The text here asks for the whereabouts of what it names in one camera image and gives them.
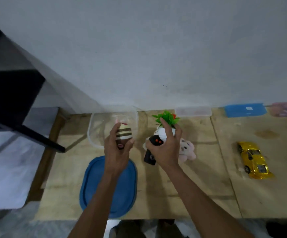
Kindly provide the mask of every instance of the white pot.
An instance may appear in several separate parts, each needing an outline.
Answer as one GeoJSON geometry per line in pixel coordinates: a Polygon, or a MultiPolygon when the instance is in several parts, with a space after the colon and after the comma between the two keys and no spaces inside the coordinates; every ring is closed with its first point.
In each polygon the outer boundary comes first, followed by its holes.
{"type": "MultiPolygon", "coordinates": [[[[165,128],[164,127],[159,127],[157,129],[158,135],[160,139],[162,139],[163,142],[167,139],[167,135],[165,133],[165,128]]],[[[172,129],[173,136],[175,135],[175,128],[172,129]]]]}

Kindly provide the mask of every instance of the person's left hand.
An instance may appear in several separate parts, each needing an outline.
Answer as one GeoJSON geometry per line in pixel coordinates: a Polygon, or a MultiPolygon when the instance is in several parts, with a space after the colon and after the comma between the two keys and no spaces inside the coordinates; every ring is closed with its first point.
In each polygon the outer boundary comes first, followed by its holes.
{"type": "Polygon", "coordinates": [[[114,125],[104,144],[105,172],[116,176],[119,176],[126,168],[129,161],[129,151],[135,142],[134,139],[131,139],[125,144],[124,149],[119,150],[116,144],[116,133],[119,127],[120,123],[114,125]]]}

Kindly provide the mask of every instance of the potted plant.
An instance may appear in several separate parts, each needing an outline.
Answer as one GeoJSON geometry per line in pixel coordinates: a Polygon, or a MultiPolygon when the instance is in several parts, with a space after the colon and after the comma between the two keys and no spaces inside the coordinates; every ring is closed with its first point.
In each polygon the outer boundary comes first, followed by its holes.
{"type": "Polygon", "coordinates": [[[160,118],[163,118],[165,122],[167,122],[171,128],[172,128],[172,133],[175,135],[175,127],[174,124],[176,124],[179,121],[179,117],[177,117],[175,114],[170,113],[169,111],[165,110],[163,113],[158,114],[158,115],[153,115],[154,118],[156,118],[156,122],[159,123],[159,127],[157,128],[158,136],[160,139],[165,141],[167,139],[167,135],[165,133],[165,128],[162,127],[160,118]]]}

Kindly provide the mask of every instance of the blue plastic container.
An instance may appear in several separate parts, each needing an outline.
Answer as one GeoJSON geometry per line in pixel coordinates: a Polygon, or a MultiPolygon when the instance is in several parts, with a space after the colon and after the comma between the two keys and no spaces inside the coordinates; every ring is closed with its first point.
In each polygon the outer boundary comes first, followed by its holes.
{"type": "MultiPolygon", "coordinates": [[[[88,165],[81,191],[80,206],[84,210],[95,194],[104,173],[105,156],[94,158],[88,165]]],[[[133,206],[137,193],[137,170],[133,161],[121,173],[113,195],[109,218],[118,218],[126,214],[133,206]]]]}
{"type": "Polygon", "coordinates": [[[260,116],[267,113],[262,103],[235,104],[225,106],[228,118],[260,116]]]}

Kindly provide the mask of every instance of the hand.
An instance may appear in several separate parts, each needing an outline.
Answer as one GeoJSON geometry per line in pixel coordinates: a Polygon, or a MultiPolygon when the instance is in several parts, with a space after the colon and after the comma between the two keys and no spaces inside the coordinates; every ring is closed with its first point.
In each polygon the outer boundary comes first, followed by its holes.
{"type": "Polygon", "coordinates": [[[173,136],[170,125],[160,118],[162,126],[165,128],[167,140],[160,146],[154,146],[150,140],[146,141],[146,147],[153,154],[156,162],[167,172],[171,168],[179,167],[179,150],[182,129],[178,124],[175,124],[175,136],[173,136]]]}
{"type": "Polygon", "coordinates": [[[116,144],[116,133],[120,127],[120,123],[114,125],[109,136],[105,139],[105,169],[104,172],[119,176],[126,168],[129,161],[129,151],[134,145],[135,140],[131,139],[126,144],[124,149],[119,150],[116,144]]]}

